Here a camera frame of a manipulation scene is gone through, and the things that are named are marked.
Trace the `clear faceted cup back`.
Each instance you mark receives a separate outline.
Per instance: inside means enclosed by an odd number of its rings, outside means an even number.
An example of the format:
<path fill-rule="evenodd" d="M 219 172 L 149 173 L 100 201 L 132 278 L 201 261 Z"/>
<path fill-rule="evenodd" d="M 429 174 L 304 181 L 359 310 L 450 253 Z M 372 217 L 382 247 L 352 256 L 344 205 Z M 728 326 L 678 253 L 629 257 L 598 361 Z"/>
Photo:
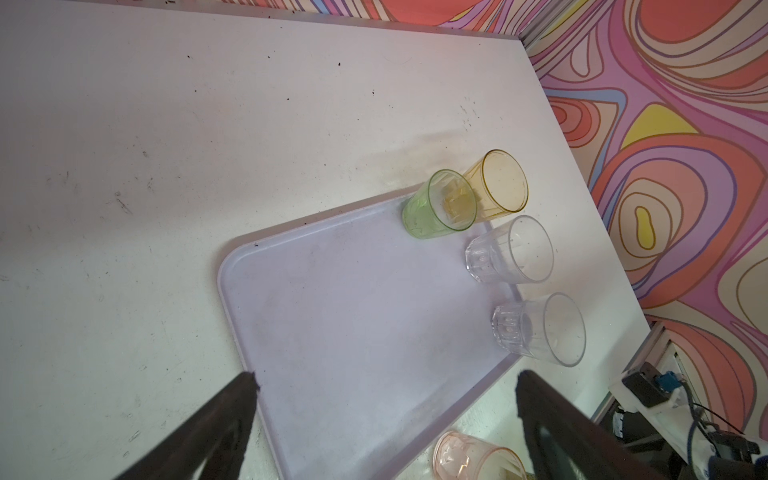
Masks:
<path fill-rule="evenodd" d="M 495 308 L 491 328 L 506 351 L 563 367 L 586 352 L 587 332 L 576 302 L 562 292 Z"/>

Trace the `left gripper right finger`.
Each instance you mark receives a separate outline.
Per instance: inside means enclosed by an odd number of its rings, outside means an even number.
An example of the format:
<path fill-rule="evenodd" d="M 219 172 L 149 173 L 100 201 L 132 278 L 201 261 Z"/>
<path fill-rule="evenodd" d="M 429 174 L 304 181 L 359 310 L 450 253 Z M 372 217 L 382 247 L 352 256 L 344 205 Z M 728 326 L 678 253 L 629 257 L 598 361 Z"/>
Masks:
<path fill-rule="evenodd" d="M 658 479 L 537 373 L 516 386 L 518 416 L 537 479 Z"/>

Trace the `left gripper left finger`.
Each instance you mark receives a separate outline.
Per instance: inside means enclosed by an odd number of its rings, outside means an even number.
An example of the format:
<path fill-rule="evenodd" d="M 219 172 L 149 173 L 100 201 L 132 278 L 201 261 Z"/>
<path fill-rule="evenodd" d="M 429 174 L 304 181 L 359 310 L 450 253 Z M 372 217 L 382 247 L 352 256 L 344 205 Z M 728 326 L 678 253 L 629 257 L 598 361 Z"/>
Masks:
<path fill-rule="evenodd" d="M 244 371 L 120 479 L 237 479 L 252 431 L 260 386 Z"/>

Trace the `yellow plastic cup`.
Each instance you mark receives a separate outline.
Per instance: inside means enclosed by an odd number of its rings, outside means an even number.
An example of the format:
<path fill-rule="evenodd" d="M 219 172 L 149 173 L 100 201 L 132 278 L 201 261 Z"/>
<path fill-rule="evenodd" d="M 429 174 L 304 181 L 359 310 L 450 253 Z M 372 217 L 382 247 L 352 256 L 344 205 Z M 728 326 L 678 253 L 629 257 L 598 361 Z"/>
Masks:
<path fill-rule="evenodd" d="M 477 222 L 520 212 L 529 200 L 523 168 L 501 149 L 488 151 L 463 173 L 477 200 Z"/>

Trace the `bright green cup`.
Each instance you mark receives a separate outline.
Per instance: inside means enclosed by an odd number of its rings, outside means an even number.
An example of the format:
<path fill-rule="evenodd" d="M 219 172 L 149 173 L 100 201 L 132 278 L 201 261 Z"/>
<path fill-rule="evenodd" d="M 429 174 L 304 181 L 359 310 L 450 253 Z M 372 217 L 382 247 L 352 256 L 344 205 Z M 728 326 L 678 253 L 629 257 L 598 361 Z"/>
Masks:
<path fill-rule="evenodd" d="M 402 222 L 414 238 L 432 239 L 469 229 L 477 214 L 477 199 L 467 179 L 441 169 L 406 202 Z"/>

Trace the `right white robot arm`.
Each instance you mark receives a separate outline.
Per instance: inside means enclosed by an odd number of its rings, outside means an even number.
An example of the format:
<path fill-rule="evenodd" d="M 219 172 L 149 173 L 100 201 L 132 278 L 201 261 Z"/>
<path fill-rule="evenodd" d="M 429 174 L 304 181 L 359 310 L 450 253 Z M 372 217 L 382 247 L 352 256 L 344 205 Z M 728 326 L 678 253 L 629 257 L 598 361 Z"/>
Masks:
<path fill-rule="evenodd" d="M 751 437 L 695 399 L 691 382 L 648 362 L 610 387 L 621 407 L 641 414 L 691 467 L 697 479 L 765 479 L 767 442 Z"/>

